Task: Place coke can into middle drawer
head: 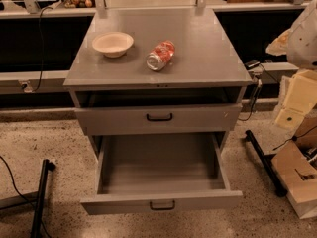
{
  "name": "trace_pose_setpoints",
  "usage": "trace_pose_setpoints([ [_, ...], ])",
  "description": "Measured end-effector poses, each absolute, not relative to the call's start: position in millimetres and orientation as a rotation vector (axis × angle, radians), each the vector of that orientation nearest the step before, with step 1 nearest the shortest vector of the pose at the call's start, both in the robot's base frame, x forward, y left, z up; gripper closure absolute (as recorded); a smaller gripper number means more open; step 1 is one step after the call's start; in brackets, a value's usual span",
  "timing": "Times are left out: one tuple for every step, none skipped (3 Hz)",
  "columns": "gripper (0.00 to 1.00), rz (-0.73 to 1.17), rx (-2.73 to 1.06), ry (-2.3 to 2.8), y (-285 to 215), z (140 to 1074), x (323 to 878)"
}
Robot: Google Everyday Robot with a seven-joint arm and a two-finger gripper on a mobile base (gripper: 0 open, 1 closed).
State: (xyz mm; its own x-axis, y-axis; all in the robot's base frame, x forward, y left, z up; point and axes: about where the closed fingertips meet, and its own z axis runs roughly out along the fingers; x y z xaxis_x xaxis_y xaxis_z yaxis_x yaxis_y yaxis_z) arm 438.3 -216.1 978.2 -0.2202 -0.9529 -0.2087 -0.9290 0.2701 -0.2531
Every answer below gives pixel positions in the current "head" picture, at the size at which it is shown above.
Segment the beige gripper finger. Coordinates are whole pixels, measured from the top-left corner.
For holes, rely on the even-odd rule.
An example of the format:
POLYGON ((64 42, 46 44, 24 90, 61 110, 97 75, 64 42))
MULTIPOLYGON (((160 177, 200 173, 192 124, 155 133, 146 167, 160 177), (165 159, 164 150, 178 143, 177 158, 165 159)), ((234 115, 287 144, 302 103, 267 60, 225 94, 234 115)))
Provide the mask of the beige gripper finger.
POLYGON ((285 55, 287 53, 289 33, 289 29, 285 30, 266 47, 265 51, 273 56, 285 55))
POLYGON ((317 72, 302 69, 288 84, 274 123, 284 129, 297 128, 317 104, 317 72))

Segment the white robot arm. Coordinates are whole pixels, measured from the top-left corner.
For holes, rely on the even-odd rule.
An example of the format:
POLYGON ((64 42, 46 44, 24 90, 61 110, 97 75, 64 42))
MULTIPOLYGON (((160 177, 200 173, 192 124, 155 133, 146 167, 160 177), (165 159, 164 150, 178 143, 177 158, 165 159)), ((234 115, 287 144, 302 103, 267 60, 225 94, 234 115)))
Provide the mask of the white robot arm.
POLYGON ((294 129, 317 104, 317 0, 312 0, 265 51, 286 55, 287 61, 298 68, 274 121, 281 128, 294 129))

